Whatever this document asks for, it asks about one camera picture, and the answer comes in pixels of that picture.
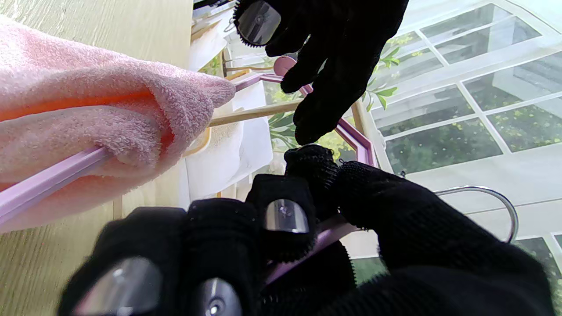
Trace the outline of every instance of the wooden rod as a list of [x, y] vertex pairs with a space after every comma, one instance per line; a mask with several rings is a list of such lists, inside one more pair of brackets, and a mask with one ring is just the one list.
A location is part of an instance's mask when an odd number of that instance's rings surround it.
[[295, 101], [284, 102], [276, 105], [268, 105], [264, 107], [259, 107], [257, 109], [233, 112], [227, 115], [217, 116], [212, 118], [209, 127], [219, 126], [224, 124], [230, 124], [239, 121], [251, 120], [255, 118], [262, 118], [264, 116], [274, 115], [277, 113], [285, 113], [289, 111], [294, 111], [298, 104], [301, 103], [301, 99]]

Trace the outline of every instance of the wooden table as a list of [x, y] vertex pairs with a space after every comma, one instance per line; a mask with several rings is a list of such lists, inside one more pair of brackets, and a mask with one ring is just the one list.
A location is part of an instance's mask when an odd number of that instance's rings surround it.
[[[191, 0], [3, 0], [0, 14], [50, 35], [187, 68], [192, 6]], [[114, 211], [176, 206], [177, 168], [125, 195], [121, 205], [0, 235], [0, 315], [54, 315], [66, 281]]]

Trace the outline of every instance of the purple hanger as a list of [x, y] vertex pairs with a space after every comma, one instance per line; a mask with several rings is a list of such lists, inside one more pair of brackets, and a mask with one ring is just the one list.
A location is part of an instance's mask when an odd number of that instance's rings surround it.
[[[256, 74], [236, 84], [236, 91], [247, 88], [260, 80], [280, 83], [287, 71], [294, 66], [296, 61], [288, 56], [281, 56], [274, 65], [275, 74]], [[306, 96], [312, 92], [308, 84], [300, 89]], [[357, 161], [375, 165], [373, 145], [357, 129], [344, 119], [340, 119], [336, 132], [357, 152]], [[41, 202], [47, 196], [72, 181], [87, 175], [91, 170], [99, 167], [113, 154], [103, 147], [92, 147], [17, 183], [0, 192], [0, 225]], [[345, 235], [357, 231], [357, 228], [345, 221], [341, 215], [320, 223], [316, 244], [306, 257], [292, 263], [276, 264], [271, 266], [271, 273], [266, 279], [266, 284], [272, 283], [277, 278], [305, 261], [310, 256], [338, 241]]]

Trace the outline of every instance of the hand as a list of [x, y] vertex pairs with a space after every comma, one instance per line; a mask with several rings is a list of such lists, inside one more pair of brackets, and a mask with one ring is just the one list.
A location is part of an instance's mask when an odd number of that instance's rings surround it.
[[[242, 0], [238, 16], [251, 3], [263, 2]], [[314, 82], [314, 91], [301, 102], [293, 117], [297, 142], [301, 145], [313, 143], [332, 131], [347, 109], [365, 92], [384, 44], [400, 26], [408, 0], [266, 2], [278, 11], [280, 22], [269, 13], [267, 21], [275, 21], [273, 25], [254, 34], [264, 35], [265, 29], [271, 31], [278, 24], [275, 32], [251, 44], [265, 44], [270, 57], [300, 49], [298, 62], [285, 75], [281, 88], [285, 93], [292, 93]], [[237, 26], [244, 38], [247, 33]], [[248, 40], [255, 38], [246, 36], [245, 41]]]

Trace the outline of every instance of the metal rod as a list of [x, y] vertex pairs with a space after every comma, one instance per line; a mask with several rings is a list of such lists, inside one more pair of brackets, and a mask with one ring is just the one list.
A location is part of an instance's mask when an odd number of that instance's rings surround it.
[[517, 211], [515, 210], [515, 206], [505, 197], [503, 194], [494, 191], [487, 187], [482, 186], [462, 186], [462, 187], [454, 187], [450, 189], [444, 189], [439, 191], [433, 191], [437, 196], [447, 195], [452, 193], [459, 193], [459, 192], [466, 192], [466, 191], [476, 191], [476, 192], [483, 192], [489, 194], [493, 197], [496, 197], [500, 200], [506, 207], [507, 212], [509, 213], [509, 217], [511, 219], [511, 228], [509, 232], [509, 237], [507, 238], [507, 242], [512, 242], [517, 237], [517, 231], [519, 230], [519, 217], [517, 216]]

